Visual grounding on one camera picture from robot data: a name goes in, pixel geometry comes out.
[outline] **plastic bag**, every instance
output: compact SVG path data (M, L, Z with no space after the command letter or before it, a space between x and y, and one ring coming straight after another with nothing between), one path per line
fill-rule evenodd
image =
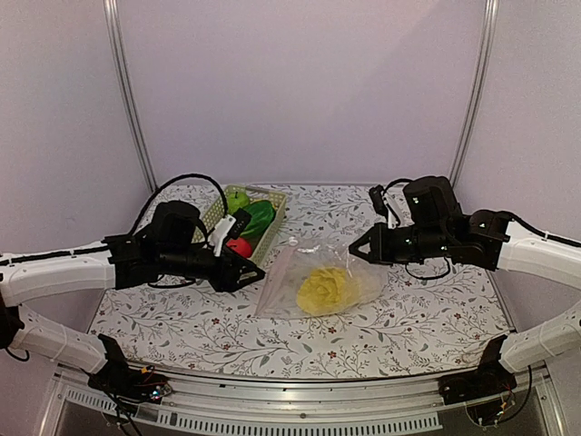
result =
M272 265L256 316L278 319L331 315L379 297L387 268L349 254L345 243L303 240Z

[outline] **table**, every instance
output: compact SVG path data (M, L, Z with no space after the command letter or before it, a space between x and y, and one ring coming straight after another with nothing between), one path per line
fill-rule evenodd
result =
M264 187L289 196L287 219L267 270L291 236L349 243L379 220L369 187ZM407 209L400 190L394 195ZM174 186L158 202L179 199L204 211L216 196L210 186ZM254 316L262 283L235 294L216 293L207 284L109 290L90 332L114 337L136 362L287 379L398 377L471 368L488 340L508 332L507 317L483 270L453 265L448 276L426 282L400 266L386 268L388 286L374 302L340 315L292 321ZM437 259L410 270L430 276L445 268Z

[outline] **yellow object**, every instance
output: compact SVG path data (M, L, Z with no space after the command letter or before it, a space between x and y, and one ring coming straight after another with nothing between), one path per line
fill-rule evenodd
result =
M312 270L297 294L297 304L312 316L343 312L359 302L359 283L345 268Z

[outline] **floral tablecloth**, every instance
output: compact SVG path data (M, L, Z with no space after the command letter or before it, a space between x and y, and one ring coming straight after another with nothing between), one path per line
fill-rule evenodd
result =
M289 196L267 270L290 236L351 242L379 219L364 186L266 187ZM394 195L405 208L397 189ZM174 186L158 201L180 199L203 211L215 198L210 186ZM237 375L339 379L473 367L487 340L508 331L482 270L454 265L448 276L425 282L399 266L386 268L389 280L376 301L340 315L293 321L254 317L262 283L235 294L216 293L207 284L110 290L91 333L113 336L133 361ZM445 268L439 259L410 270L429 276Z

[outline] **wall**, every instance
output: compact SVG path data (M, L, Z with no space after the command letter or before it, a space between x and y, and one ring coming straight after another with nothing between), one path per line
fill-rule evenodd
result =
M102 2L3 2L0 41L0 250L53 250L126 231L147 192ZM100 298L31 306L86 329ZM54 364L1 352L0 368L0 433L30 436Z
M467 212L508 209L581 239L581 3L501 2L485 93L458 184ZM579 290L498 273L517 326L577 302ZM581 352L547 361L572 434L581 428Z
M162 182L369 183L447 173L483 0L125 0L123 40Z

